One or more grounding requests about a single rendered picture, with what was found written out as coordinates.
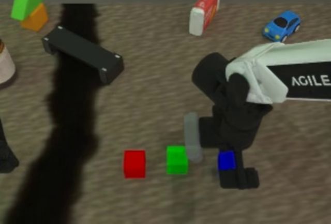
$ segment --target blue toy car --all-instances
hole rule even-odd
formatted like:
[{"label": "blue toy car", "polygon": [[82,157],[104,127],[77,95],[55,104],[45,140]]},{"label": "blue toy car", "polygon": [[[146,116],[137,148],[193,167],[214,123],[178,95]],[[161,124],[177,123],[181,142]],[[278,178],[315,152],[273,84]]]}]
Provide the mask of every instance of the blue toy car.
[{"label": "blue toy car", "polygon": [[262,35],[274,42],[284,42],[287,37],[299,30],[300,24],[300,17],[295,12],[287,10],[266,24]]}]

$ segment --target green block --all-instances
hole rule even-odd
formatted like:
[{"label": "green block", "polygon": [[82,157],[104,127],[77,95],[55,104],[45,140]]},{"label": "green block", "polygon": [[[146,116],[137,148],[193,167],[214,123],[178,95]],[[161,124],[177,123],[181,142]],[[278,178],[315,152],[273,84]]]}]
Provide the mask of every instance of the green block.
[{"label": "green block", "polygon": [[188,174],[188,158],[185,146],[171,145],[167,147],[167,174]]},{"label": "green block", "polygon": [[14,0],[11,17],[18,21],[24,21],[43,0]]}]

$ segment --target red cube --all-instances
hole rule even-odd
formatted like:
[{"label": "red cube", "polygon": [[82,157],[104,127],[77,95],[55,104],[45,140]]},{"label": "red cube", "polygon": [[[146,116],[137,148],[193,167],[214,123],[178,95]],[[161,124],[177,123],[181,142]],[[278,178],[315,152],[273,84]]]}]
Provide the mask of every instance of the red cube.
[{"label": "red cube", "polygon": [[123,161],[125,178],[146,177],[146,152],[145,150],[125,150]]}]

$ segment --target orange block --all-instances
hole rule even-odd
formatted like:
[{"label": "orange block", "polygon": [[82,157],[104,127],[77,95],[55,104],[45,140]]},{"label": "orange block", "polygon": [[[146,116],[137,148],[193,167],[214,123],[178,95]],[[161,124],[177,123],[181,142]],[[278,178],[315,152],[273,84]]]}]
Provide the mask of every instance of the orange block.
[{"label": "orange block", "polygon": [[41,3],[24,21],[21,21],[21,27],[37,32],[46,22],[48,22],[48,14],[44,3]]}]

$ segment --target car wheel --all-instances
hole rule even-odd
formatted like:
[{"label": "car wheel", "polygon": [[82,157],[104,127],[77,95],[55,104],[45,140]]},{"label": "car wheel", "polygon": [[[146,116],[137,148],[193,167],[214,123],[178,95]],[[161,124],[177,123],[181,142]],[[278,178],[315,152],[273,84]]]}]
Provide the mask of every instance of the car wheel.
[{"label": "car wheel", "polygon": [[295,27],[293,32],[296,33],[296,32],[298,32],[299,29],[300,29],[300,24],[297,24],[297,26]]},{"label": "car wheel", "polygon": [[287,35],[285,35],[282,39],[281,39],[281,42],[285,42],[285,40],[288,38]]}]

